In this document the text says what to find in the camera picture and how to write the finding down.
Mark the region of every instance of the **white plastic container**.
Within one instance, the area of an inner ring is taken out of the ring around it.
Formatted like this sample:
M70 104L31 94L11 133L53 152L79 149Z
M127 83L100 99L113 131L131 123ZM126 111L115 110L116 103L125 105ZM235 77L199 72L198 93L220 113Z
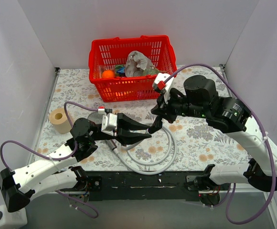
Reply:
M27 224L25 208L10 213L6 205L0 205L0 229L17 229Z

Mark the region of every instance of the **white cable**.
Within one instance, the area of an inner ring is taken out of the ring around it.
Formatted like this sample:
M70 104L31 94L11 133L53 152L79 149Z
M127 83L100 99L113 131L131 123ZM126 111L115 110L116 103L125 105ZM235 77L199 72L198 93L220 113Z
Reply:
M170 162L169 162L164 168L162 168L162 169L160 169L160 170L158 170L158 171L145 172L145 171L137 170L137 169L131 167L131 166L125 161L125 159L122 157L122 155L119 154L119 151L118 151L117 148L114 149L113 151L114 151L114 153L118 156L118 158L122 161L122 163L124 163L124 165L125 165L126 167L128 167L129 169L131 169L132 171L137 172L137 173L140 173L140 174L143 174L143 175L155 175L155 174L159 174L159 173L161 173L161 172L167 170L167 169L173 164L173 162L174 162L174 160L175 160L175 158L176 158L176 156L177 156L177 141L176 141L175 136L173 135L173 133L172 133L167 127L163 126L163 130L165 131L165 133L166 133L167 136L168 136L169 146L168 146L168 150L167 150L165 156L164 156L162 159L160 159L160 160L158 160L158 161L156 161L156 162L152 162L152 163L145 163L145 162L141 162L141 161L137 160L136 158L134 158L134 157L130 154L130 152L127 151L127 152L128 152L128 155L131 157L131 159L133 159L133 160L134 160L135 162L137 162L138 164L147 165L147 166L150 166L150 165L157 165L157 164L161 163L162 161L164 161L164 160L168 157L169 152L170 152L170 150L171 150L171 140L172 140L172 141L173 141L173 144L174 144L173 156L172 156ZM138 145L138 144L133 144L133 145L127 147L126 149L127 149L127 150L132 149L133 147L135 147L135 146L137 146L137 145Z
M171 151L171 136L170 136L170 134L169 134L169 132L168 132L169 129L168 129L167 127L164 127L164 126L163 126L162 129L164 130L164 132L166 133L166 135L167 135L167 137L168 137L168 149L167 149L166 154L164 155L163 158L161 158L160 160L154 161L154 162L142 162L142 161L137 160L137 159L127 150L127 153L128 153L128 155L129 155L129 157L130 157L133 161L135 161L136 163L138 163L138 164L140 164L140 165L143 165L143 166L154 166L154 165L158 165L158 164L160 164L162 161L164 161L164 160L168 157L168 155L169 155L169 153L170 153L170 151Z
M141 140L141 141L139 141L139 142L136 142L136 143L134 143L133 145L130 145L130 146L128 146L128 147L122 147L122 149L125 150L125 151L131 150L131 149L133 149L134 147L136 147L137 145L139 145L142 141L143 141L143 140Z

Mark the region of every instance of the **tape roll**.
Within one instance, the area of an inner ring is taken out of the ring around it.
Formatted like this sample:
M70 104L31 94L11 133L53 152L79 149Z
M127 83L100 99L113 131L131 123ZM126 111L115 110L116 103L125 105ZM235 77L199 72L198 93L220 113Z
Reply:
M74 120L72 116L69 114L72 123L74 123ZM54 126L54 128L61 134L66 134L69 132L72 127L69 121L67 120L66 114L64 112L63 108L58 108L53 110L48 117L51 124Z

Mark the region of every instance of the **floral tablecloth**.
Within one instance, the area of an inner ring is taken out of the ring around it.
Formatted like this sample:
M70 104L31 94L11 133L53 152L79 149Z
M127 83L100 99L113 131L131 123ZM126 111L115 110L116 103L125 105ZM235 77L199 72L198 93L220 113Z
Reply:
M183 70L174 81L174 87L184 93L183 82L186 78L195 74L204 75L216 82L216 88L221 96L229 96L226 86L210 70L203 67L192 67ZM156 100L140 100L128 102L104 103L100 98L95 86L88 79L88 69L64 69L60 71L55 92L51 101L49 113L56 108L63 107L65 101L98 108L105 105L112 108L113 112L123 112L136 121L153 122L155 116L150 113L156 105ZM70 105L69 112L74 120L80 117L88 117L90 112L79 107ZM169 168L170 171L204 170L208 164L235 165L248 161L247 152L234 140L218 130L209 127L204 119L178 117L173 124L164 122L177 139L178 153L175 162ZM46 120L42 130L42 136L38 152L46 155L71 138L71 134L59 134ZM112 153L104 142L97 142L98 149L88 158L78 164L85 170L94 171L123 171L127 168L119 158ZM137 159L143 162L152 162L164 156L168 148L167 136L163 131L153 134L152 138L146 139L139 146L130 150ZM172 153L161 164L144 167L134 163L125 151L122 156L134 168L140 170L158 170L164 167L171 159Z

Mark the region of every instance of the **white wall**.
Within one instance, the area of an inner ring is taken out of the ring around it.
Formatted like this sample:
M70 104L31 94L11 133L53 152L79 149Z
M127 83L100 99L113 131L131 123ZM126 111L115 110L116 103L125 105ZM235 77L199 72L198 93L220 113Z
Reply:
M0 145L8 139L33 145L53 78L54 68L17 0L0 0ZM5 155L11 168L24 166L29 157L8 145Z
M87 68L91 42L166 34L177 64L226 63L258 0L18 0L55 67Z
M277 1L260 0L226 65L229 82L277 144Z

